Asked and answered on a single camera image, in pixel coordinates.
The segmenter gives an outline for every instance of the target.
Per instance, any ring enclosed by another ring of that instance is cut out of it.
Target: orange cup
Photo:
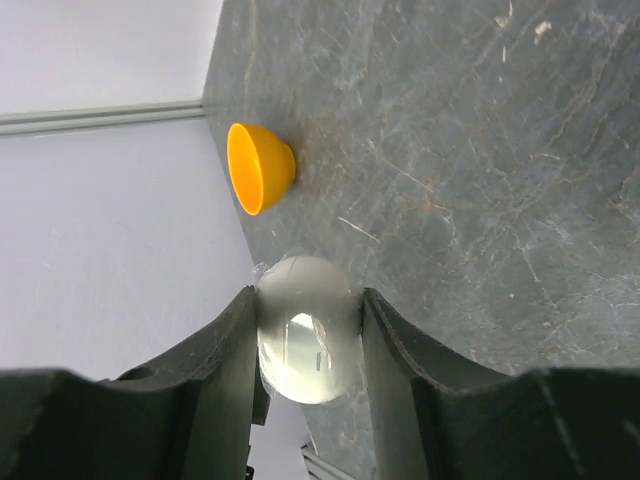
[[[233,190],[249,215],[258,215],[278,203],[296,176],[289,145],[256,125],[231,125],[227,160]]]

